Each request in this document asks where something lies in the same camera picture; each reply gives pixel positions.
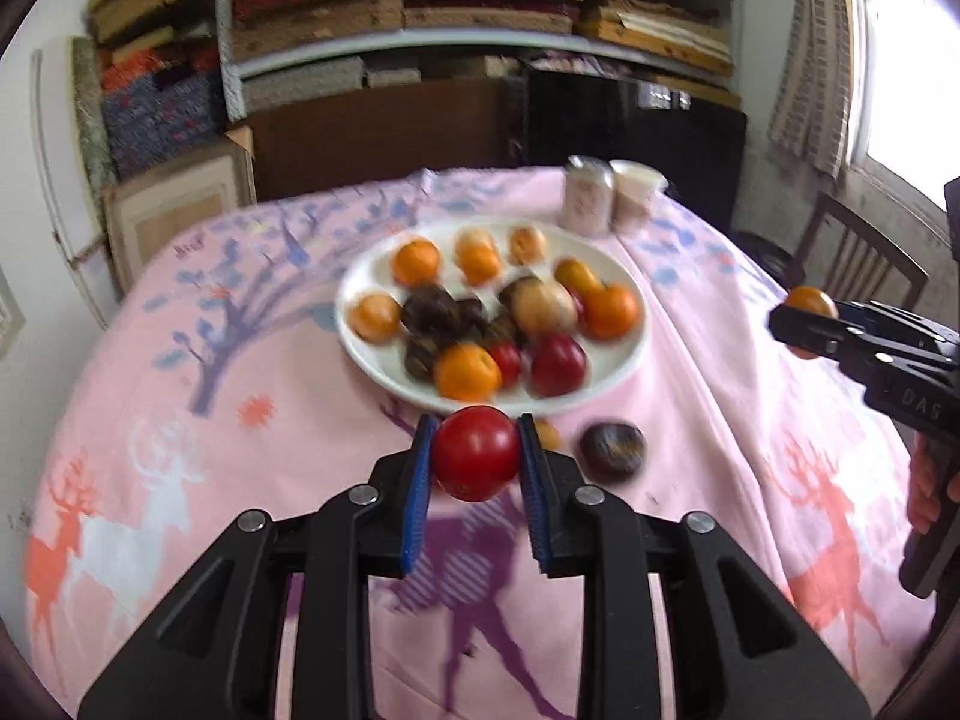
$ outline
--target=dark cabinet door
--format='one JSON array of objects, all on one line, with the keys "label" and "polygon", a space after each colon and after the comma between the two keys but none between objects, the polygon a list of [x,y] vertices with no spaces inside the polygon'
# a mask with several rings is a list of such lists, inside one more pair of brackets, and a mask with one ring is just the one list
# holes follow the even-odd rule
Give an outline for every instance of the dark cabinet door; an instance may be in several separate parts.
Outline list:
[{"label": "dark cabinet door", "polygon": [[662,172],[683,205],[730,231],[747,117],[645,81],[530,71],[525,155],[563,165],[568,154],[629,159]]}]

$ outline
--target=can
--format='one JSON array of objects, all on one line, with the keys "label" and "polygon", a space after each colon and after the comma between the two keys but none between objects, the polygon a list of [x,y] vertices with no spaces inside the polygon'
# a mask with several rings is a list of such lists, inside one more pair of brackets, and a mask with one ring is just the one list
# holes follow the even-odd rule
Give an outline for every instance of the can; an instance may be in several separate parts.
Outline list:
[{"label": "can", "polygon": [[616,180],[610,164],[594,157],[566,158],[560,227],[585,238],[610,232]]}]

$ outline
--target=pink tablecloth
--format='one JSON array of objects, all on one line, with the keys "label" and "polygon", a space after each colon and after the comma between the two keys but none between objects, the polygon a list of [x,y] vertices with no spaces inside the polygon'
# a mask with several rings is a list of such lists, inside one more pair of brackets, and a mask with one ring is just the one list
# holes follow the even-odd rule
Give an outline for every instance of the pink tablecloth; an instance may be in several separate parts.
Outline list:
[{"label": "pink tablecloth", "polygon": [[[32,655],[68,709],[237,512],[313,511],[408,445],[418,414],[338,346],[332,300],[352,257],[445,215],[555,220],[562,182],[426,172],[248,209],[157,257],[77,385],[37,502]],[[893,425],[832,364],[769,338],[779,288],[682,207],[661,199],[642,233],[598,245],[644,288],[650,347],[560,432],[640,425],[648,464],[616,492],[658,517],[713,512],[878,707],[932,613],[896,579],[907,453]],[[581,585],[539,576],[519,499],[435,497],[414,573],[374,586],[385,720],[573,714]]]}]

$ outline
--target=paper cup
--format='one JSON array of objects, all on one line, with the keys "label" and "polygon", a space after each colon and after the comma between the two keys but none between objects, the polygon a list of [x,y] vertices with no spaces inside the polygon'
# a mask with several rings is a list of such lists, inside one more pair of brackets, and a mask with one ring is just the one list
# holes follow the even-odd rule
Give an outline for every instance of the paper cup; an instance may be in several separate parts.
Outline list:
[{"label": "paper cup", "polygon": [[650,218],[654,194],[665,190],[670,182],[663,173],[639,162],[611,159],[610,167],[616,180],[613,232],[630,235]]}]

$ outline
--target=window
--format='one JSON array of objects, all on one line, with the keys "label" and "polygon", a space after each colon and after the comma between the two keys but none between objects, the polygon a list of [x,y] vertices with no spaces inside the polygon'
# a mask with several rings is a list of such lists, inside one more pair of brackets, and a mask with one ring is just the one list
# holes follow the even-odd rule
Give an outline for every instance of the window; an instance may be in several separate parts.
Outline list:
[{"label": "window", "polygon": [[960,25],[925,0],[864,0],[867,77],[853,161],[919,210],[960,176]]}]

